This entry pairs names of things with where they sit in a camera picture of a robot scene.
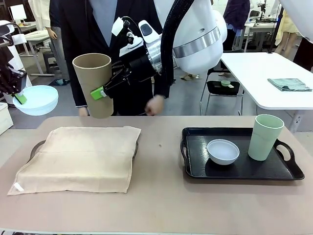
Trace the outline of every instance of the mannequin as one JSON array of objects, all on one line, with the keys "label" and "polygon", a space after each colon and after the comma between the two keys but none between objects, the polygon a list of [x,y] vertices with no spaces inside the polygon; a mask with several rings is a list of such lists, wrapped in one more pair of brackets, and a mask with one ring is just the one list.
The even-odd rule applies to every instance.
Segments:
[{"label": "mannequin", "polygon": [[62,78],[69,80],[59,23],[59,0],[28,0],[28,2],[36,18],[37,29],[46,28],[49,33],[51,50],[61,70]]},{"label": "mannequin", "polygon": [[284,57],[288,58],[291,48],[294,45],[294,41],[297,38],[298,29],[288,16],[287,12],[284,10],[284,15],[279,25],[278,33],[276,36],[276,45],[278,45],[275,50],[276,53],[282,54],[283,48],[285,48],[285,53],[282,54]]}]

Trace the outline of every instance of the person in background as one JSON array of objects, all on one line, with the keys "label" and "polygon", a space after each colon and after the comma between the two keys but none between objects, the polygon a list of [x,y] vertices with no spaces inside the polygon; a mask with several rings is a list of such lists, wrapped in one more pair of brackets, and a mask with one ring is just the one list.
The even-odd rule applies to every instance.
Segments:
[{"label": "person in background", "polygon": [[282,54],[282,50],[285,48],[283,56],[288,58],[291,48],[297,38],[297,33],[297,27],[294,25],[287,12],[284,10],[283,18],[280,22],[276,36],[275,44],[278,45],[278,47],[276,48],[275,52]]},{"label": "person in background", "polygon": [[69,80],[69,75],[62,44],[59,2],[60,0],[50,0],[49,17],[51,27],[46,27],[46,29],[48,30],[49,36],[51,38],[52,51],[58,63],[58,67],[61,70],[63,83]]},{"label": "person in background", "polygon": [[[241,35],[241,30],[244,29],[246,20],[250,11],[249,0],[228,0],[224,19],[227,25],[227,38],[223,43],[223,50],[232,50],[234,39]],[[221,62],[221,68],[226,69],[226,66]]]},{"label": "person in background", "polygon": [[303,38],[293,62],[311,71],[313,67],[313,44]]},{"label": "person in background", "polygon": [[38,30],[47,29],[51,39],[51,50],[54,53],[58,67],[62,73],[62,80],[69,80],[65,62],[59,16],[60,0],[28,0],[36,19]]},{"label": "person in background", "polygon": [[[162,27],[152,0],[61,0],[61,30],[70,84],[80,116],[87,116],[87,103],[76,76],[72,61],[79,55],[102,53],[119,60],[119,51],[126,46],[125,40],[112,35],[112,26],[118,17],[129,16],[136,24],[146,20],[160,34]],[[135,35],[141,35],[131,23]],[[151,79],[138,83],[133,89],[121,90],[113,100],[114,114],[137,116],[156,115],[163,109],[164,98],[169,95],[167,81],[155,76],[154,95]]]}]

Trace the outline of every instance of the table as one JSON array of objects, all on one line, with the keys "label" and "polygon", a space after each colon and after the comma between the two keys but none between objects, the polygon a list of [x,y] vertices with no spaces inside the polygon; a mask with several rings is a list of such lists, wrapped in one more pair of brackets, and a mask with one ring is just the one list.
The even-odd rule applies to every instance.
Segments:
[{"label": "table", "polygon": [[290,131],[296,132],[304,110],[313,109],[313,92],[282,92],[268,78],[299,78],[313,88],[313,74],[285,57],[272,53],[224,53],[222,61],[254,102],[270,110],[296,110]]},{"label": "table", "polygon": [[[313,234],[313,158],[286,129],[306,175],[297,182],[206,181],[184,173],[185,127],[252,127],[254,117],[52,117],[0,168],[0,228],[50,234]],[[6,196],[31,149],[60,126],[141,128],[127,194],[50,192]]]},{"label": "table", "polygon": [[[27,31],[31,31],[31,30],[36,28],[36,22],[27,22],[27,23],[30,23],[31,25],[29,25],[29,26],[20,26],[20,29],[21,29],[22,33],[25,33]],[[25,43],[23,43],[23,46],[24,46],[26,55],[21,55],[21,57],[30,57],[30,56],[32,56],[32,55],[29,54],[27,46],[26,46]]]},{"label": "table", "polygon": [[246,30],[246,28],[248,28],[248,36],[246,39],[245,52],[246,52],[246,48],[248,46],[247,42],[249,40],[250,33],[262,33],[261,40],[260,40],[258,47],[257,47],[258,50],[261,50],[263,42],[264,42],[264,38],[265,38],[265,33],[274,31],[276,23],[257,23],[253,27],[251,27],[250,25],[251,25],[251,23],[245,24],[245,27],[242,30],[241,35],[240,35],[240,39],[239,39],[239,46],[238,47],[239,47],[239,49],[241,49],[243,46],[243,41],[244,41],[244,37],[245,37],[245,30]]},{"label": "table", "polygon": [[50,39],[49,35],[46,35],[46,36],[43,36],[40,38],[34,38],[34,39],[27,40],[29,47],[30,47],[30,50],[31,50],[31,53],[33,54],[34,60],[36,62],[37,68],[39,70],[39,73],[33,73],[33,74],[31,74],[31,76],[54,76],[54,74],[52,74],[52,73],[44,73],[43,72],[43,70],[39,64],[37,54],[35,53],[35,50],[33,48],[33,45],[36,45],[38,43],[42,43],[48,39]]},{"label": "table", "polygon": [[25,140],[31,138],[35,130],[9,129],[0,135],[0,167],[11,157],[11,155],[23,144]]},{"label": "table", "polygon": [[26,23],[29,23],[31,25],[28,25],[28,26],[20,26],[20,29],[21,31],[24,33],[26,31],[31,31],[33,29],[36,28],[36,22],[26,22]]}]

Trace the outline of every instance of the beige table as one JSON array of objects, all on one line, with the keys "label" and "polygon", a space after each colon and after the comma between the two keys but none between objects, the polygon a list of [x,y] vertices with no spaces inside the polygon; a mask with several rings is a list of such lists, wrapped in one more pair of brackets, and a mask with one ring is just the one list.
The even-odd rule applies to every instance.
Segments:
[{"label": "beige table", "polygon": [[9,129],[0,135],[0,167],[11,157],[11,155],[32,137],[35,130]]},{"label": "beige table", "polygon": [[[313,159],[286,129],[306,178],[298,182],[203,181],[184,174],[184,127],[252,127],[254,117],[53,117],[0,169],[0,228],[38,233],[313,234]],[[142,129],[127,194],[52,192],[6,196],[32,147],[60,126]]]}]

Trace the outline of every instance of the cable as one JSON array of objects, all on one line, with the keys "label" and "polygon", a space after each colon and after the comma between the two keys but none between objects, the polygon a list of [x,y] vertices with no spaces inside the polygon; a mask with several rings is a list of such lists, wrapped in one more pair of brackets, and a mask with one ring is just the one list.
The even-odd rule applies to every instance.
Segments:
[{"label": "cable", "polygon": [[162,77],[170,86],[174,82],[173,44],[176,31],[195,0],[175,0],[167,16],[161,38]]},{"label": "cable", "polygon": [[128,17],[128,16],[123,16],[123,17],[122,17],[122,20],[131,21],[131,22],[137,27],[137,29],[140,31],[139,26],[135,23],[135,21],[132,20],[132,18],[130,18],[130,17]]}]

